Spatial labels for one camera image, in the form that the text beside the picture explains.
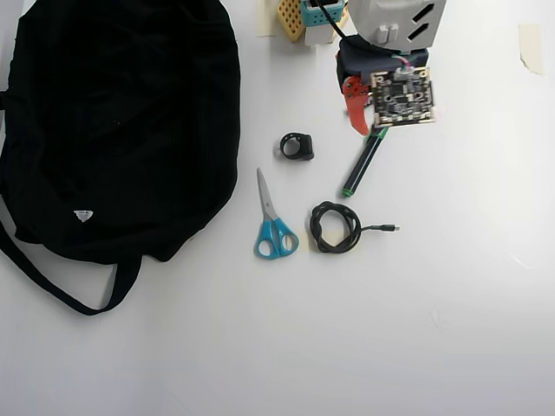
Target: black ring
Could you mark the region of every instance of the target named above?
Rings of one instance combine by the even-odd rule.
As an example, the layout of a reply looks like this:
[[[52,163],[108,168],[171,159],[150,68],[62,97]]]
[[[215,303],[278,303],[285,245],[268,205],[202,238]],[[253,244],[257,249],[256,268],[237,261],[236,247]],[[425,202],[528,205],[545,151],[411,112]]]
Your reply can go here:
[[[289,140],[295,139],[299,143],[298,152],[294,154],[287,154],[285,152],[285,145]],[[312,138],[308,134],[289,133],[286,134],[279,145],[281,153],[289,160],[312,160],[314,159],[314,152],[312,150]]]

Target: scissor blade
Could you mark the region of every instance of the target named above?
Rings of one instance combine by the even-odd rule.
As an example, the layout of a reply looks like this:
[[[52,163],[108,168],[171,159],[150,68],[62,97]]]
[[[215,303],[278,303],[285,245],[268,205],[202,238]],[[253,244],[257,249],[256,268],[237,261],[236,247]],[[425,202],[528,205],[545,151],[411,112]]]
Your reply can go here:
[[[268,191],[268,185],[266,184],[266,179],[262,174],[262,169],[257,169],[258,178],[258,192],[260,192],[260,204],[262,205],[262,212],[264,213],[264,220],[274,220],[278,218],[276,210],[274,210],[274,205],[271,202],[270,191]]]

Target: circuit board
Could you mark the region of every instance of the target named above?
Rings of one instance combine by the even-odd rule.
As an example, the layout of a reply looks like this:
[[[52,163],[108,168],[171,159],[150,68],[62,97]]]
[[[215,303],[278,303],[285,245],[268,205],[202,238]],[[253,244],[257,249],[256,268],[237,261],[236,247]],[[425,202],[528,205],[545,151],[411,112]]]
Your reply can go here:
[[[429,68],[378,72],[371,76],[375,126],[394,127],[434,121]]]

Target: tape piece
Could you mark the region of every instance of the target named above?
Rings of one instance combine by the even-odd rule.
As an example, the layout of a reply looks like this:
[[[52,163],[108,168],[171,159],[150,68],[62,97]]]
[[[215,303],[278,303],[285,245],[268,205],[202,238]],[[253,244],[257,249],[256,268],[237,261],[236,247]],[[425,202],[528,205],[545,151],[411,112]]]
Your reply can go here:
[[[520,24],[520,60],[531,72],[544,74],[544,60],[541,52],[541,26]]]
[[[275,36],[278,32],[279,0],[257,0],[257,36]]]

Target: scissor handle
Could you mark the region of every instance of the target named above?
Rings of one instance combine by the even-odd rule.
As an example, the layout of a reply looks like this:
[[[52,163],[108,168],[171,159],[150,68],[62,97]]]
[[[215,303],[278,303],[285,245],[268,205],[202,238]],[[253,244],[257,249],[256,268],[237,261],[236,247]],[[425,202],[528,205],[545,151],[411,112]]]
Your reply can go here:
[[[297,234],[291,231],[289,227],[285,225],[281,218],[277,218],[274,220],[274,226],[276,227],[277,236],[279,237],[279,253],[281,257],[290,256],[298,249],[299,240]],[[286,237],[289,237],[291,240],[293,240],[293,247],[291,248],[291,250],[287,250],[285,248],[284,239]]]
[[[264,242],[268,243],[268,245],[270,246],[270,254],[264,254],[262,251],[260,251],[260,245]],[[257,245],[254,250],[259,257],[265,258],[266,260],[273,260],[274,258],[280,258],[282,256],[279,247],[276,246],[276,242],[274,241],[274,233],[271,229],[271,221],[264,221],[262,223],[262,227],[260,228],[260,235],[258,236]]]

